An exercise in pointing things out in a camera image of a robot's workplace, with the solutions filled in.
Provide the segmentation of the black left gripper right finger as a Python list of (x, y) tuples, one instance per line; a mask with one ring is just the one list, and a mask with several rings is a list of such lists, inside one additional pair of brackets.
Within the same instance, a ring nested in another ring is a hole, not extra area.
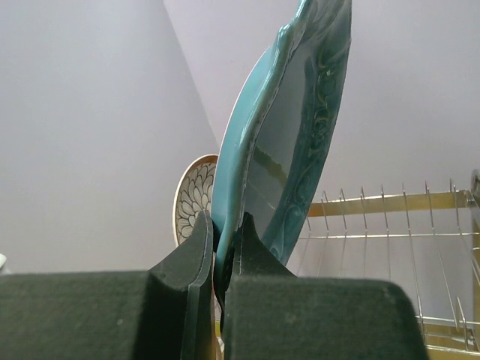
[(226, 359), (426, 359), (412, 302), (386, 280), (297, 277), (244, 216), (223, 311)]

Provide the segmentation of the teal scalloped plate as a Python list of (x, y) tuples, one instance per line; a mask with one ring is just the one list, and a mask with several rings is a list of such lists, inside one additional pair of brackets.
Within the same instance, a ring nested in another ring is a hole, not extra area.
[(247, 77), (214, 175), (214, 291), (224, 302), (244, 219), (282, 264), (293, 252), (329, 153), (347, 74), (351, 1), (300, 1)]

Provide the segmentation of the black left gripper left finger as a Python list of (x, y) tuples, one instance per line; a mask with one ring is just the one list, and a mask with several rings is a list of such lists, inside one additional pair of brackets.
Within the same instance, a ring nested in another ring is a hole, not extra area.
[(1, 277), (3, 359), (213, 359), (213, 226), (149, 270)]

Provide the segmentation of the large floral ceramic plate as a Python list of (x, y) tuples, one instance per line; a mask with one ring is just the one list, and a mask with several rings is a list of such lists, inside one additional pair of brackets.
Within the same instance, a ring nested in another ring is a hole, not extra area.
[(217, 154), (205, 154), (192, 162), (181, 176), (172, 207), (172, 231), (179, 246), (192, 233), (198, 214), (211, 210)]

